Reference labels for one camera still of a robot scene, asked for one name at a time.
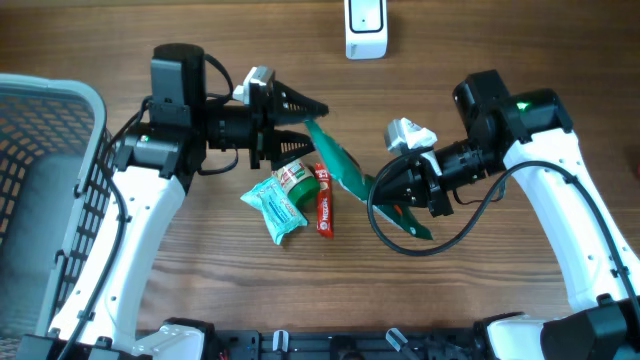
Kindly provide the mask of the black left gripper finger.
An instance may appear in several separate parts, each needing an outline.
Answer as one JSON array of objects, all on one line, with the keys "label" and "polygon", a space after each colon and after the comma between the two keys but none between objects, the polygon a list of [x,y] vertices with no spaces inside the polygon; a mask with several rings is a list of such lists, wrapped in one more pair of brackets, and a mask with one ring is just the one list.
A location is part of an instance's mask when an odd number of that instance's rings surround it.
[{"label": "black left gripper finger", "polygon": [[314,151],[314,144],[308,135],[290,130],[274,130],[269,140],[271,169],[278,170]]},{"label": "black left gripper finger", "polygon": [[295,125],[329,113],[326,104],[308,98],[279,81],[273,82],[272,95],[275,126]]}]

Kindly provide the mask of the green lid spice jar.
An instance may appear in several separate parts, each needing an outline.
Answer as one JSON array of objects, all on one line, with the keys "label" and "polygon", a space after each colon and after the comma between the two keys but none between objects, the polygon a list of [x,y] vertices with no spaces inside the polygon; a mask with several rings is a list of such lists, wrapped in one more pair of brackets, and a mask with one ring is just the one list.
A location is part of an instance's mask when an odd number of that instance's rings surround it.
[{"label": "green lid spice jar", "polygon": [[298,208],[304,208],[316,198],[320,185],[314,173],[300,159],[296,159],[273,172],[289,200]]}]

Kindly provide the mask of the green 3M gloves package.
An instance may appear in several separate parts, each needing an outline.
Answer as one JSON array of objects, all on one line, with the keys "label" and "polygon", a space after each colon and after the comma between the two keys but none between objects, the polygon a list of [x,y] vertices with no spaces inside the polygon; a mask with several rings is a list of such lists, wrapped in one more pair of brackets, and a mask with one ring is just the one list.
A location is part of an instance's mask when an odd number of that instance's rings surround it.
[{"label": "green 3M gloves package", "polygon": [[[305,125],[321,163],[332,179],[363,204],[367,204],[374,177],[364,173],[349,153],[314,120],[306,121]],[[417,221],[407,206],[374,205],[373,209],[409,235],[423,240],[433,239],[431,231]]]}]

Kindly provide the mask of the teal tissue pack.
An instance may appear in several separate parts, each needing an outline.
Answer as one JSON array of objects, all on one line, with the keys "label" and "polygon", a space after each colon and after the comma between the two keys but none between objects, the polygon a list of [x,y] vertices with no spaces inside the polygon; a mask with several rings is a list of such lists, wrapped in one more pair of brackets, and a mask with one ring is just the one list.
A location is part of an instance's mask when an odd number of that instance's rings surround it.
[{"label": "teal tissue pack", "polygon": [[306,217],[288,198],[274,177],[256,184],[240,199],[262,214],[266,228],[278,246],[287,234],[308,225]]}]

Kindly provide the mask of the red coffee stick sachet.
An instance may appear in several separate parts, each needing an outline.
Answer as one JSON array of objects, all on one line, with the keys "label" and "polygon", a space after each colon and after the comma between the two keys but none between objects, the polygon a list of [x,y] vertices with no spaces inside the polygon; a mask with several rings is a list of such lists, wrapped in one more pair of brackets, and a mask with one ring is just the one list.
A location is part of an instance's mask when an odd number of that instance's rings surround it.
[{"label": "red coffee stick sachet", "polygon": [[317,232],[325,238],[334,237],[331,176],[325,166],[316,163],[314,174],[319,184],[317,200]]}]

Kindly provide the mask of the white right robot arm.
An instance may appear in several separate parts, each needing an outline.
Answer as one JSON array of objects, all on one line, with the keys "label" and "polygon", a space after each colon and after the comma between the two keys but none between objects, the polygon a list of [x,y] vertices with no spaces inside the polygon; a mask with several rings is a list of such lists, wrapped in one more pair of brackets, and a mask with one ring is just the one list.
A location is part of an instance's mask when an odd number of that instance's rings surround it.
[{"label": "white right robot arm", "polygon": [[511,94],[494,70],[453,90],[466,136],[442,149],[389,126],[394,154],[376,175],[367,205],[426,208],[448,215],[459,188],[493,176],[527,196],[561,268],[568,316],[523,313],[473,326],[479,359],[635,359],[639,355],[639,260],[610,215],[582,158],[573,122],[555,91]]}]

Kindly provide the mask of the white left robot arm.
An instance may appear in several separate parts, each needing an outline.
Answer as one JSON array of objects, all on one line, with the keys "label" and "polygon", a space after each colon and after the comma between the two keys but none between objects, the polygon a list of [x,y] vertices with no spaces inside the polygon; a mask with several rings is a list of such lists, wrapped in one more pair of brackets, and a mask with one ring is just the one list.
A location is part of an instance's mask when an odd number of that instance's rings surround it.
[{"label": "white left robot arm", "polygon": [[111,190],[103,220],[72,293],[44,335],[26,335],[21,359],[221,359],[212,324],[171,318],[138,337],[136,321],[167,228],[210,149],[247,150],[281,167],[313,149],[297,123],[328,107],[277,81],[265,66],[224,95],[206,89],[215,59],[201,47],[170,43],[151,60],[152,92],[99,160]]}]

